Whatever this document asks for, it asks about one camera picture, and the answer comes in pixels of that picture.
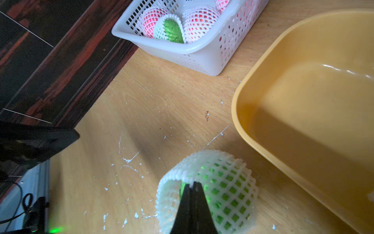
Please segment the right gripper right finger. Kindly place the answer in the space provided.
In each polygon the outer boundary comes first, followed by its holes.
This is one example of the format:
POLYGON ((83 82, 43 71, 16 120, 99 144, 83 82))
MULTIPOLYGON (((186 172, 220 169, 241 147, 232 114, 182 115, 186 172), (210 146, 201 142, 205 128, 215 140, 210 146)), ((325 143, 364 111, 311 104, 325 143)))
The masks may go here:
POLYGON ((194 182, 192 188, 192 233, 218 233, 212 220, 202 184, 199 182, 194 182))

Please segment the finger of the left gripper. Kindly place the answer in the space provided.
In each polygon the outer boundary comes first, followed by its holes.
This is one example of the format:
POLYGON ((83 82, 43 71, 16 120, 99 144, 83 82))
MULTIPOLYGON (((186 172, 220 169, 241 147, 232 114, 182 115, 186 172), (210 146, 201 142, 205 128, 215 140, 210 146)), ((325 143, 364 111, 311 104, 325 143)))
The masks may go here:
POLYGON ((73 128, 29 126, 1 122, 1 162, 32 169, 80 138, 73 128))

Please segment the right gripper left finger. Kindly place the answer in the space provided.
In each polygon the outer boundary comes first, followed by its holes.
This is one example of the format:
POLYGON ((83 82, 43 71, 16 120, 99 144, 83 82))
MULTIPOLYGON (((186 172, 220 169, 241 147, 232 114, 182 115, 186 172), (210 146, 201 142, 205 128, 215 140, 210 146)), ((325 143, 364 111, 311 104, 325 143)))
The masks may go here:
POLYGON ((170 231, 171 234, 192 233, 192 191, 189 184, 184 186, 174 225, 170 231))

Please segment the green apple netted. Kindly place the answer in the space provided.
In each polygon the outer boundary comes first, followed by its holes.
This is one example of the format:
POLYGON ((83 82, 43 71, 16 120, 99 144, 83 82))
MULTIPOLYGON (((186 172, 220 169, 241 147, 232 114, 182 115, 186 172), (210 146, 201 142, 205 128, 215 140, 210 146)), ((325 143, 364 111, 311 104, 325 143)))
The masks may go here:
POLYGON ((186 36, 180 18, 175 14, 162 16, 154 26, 153 37, 173 43, 186 43, 186 36))

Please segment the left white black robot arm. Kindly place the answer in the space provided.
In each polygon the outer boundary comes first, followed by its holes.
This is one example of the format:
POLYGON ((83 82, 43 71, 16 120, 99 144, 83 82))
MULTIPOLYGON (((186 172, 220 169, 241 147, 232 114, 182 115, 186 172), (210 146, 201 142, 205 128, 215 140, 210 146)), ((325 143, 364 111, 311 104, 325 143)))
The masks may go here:
MULTIPOLYGON (((73 128, 29 126, 1 122, 1 162, 12 161, 25 169, 32 169, 70 146, 80 138, 73 128)), ((31 193, 20 192, 19 206, 24 215, 22 228, 15 234, 44 234, 46 232, 45 196, 34 200, 31 193)))

